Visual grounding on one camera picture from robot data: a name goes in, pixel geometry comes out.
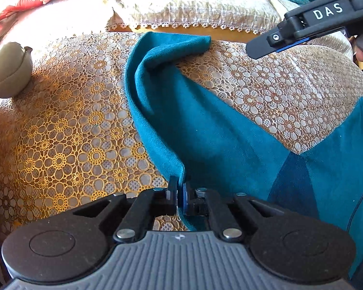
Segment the small grey round teapot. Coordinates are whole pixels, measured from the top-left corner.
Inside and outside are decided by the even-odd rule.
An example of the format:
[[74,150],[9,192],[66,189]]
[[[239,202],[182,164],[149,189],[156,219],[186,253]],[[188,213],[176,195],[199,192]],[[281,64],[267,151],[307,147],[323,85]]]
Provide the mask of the small grey round teapot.
[[13,98],[29,83],[32,48],[9,42],[0,47],[0,98]]

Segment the floral lace tablecloth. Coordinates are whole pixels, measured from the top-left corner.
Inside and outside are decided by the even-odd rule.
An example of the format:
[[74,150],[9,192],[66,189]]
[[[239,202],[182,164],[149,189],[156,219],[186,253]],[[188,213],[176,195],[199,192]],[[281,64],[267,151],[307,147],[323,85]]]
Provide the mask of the floral lace tablecloth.
[[[111,193],[166,185],[124,94],[124,67],[138,40],[102,33],[34,49],[28,87],[0,99],[0,242],[22,224]],[[363,97],[363,72],[326,46],[253,60],[243,44],[213,41],[178,66],[293,152],[326,138]]]

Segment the cream lace sofa cover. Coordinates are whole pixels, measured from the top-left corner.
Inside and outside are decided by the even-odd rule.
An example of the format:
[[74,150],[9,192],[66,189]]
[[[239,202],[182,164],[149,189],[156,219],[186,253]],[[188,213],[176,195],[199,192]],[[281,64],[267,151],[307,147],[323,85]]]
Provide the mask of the cream lace sofa cover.
[[82,33],[157,31],[245,43],[295,7],[288,0],[51,0],[0,20],[0,42],[35,46]]

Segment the teal blue knit sweater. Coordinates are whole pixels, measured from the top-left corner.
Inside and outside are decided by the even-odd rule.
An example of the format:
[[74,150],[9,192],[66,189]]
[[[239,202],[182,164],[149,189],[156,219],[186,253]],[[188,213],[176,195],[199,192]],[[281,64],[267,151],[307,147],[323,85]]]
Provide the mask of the teal blue knit sweater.
[[363,289],[363,72],[322,46],[253,60],[242,44],[147,33],[124,87],[156,167],[347,231]]

